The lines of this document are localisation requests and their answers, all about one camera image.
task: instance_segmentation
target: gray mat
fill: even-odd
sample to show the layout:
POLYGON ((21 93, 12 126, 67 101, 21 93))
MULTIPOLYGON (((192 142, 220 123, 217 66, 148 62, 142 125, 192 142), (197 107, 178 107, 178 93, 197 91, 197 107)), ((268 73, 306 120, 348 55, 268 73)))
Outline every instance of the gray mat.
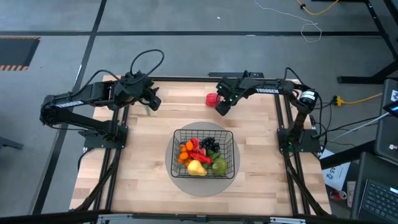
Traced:
MULTIPOLYGON (((196 122, 188 124, 181 129, 197 129, 197 130, 224 130, 223 127, 209 122, 196 122)), ((227 189, 234 181, 239 171, 240 156, 238 145, 234 141, 234 164, 235 176, 232 179, 196 179, 196 178, 175 178, 171 176, 171 158, 173 151, 173 139, 170 140, 166 150, 165 164, 167 173, 172 179, 173 183, 187 194, 199 197, 208 197, 216 195, 227 189)))

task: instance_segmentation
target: wooden tabletop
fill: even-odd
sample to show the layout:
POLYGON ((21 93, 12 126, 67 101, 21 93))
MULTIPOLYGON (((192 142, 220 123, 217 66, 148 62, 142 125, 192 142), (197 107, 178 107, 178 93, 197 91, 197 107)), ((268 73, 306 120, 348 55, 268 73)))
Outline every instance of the wooden tabletop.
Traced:
MULTIPOLYGON (((113 212, 191 213, 217 215, 291 215, 284 160, 278 152, 279 127, 274 95, 256 94, 242 99, 226 116, 205 105, 216 83, 156 82, 162 104, 157 111, 141 104, 130 107, 129 133, 123 149, 113 195, 113 212), (241 157, 239 172, 222 193, 194 197, 171 181, 165 168, 165 150, 173 132, 187 124, 207 121, 232 131, 241 157)), ((107 120, 112 111, 96 108, 94 118, 107 120)), ((98 181, 104 149, 95 149, 82 160, 70 208, 79 206, 98 181)), ((320 163, 310 153, 300 153, 306 186, 330 213, 320 163)), ((101 208, 108 192, 103 191, 101 208)), ((296 186, 299 212, 303 213, 296 186)))

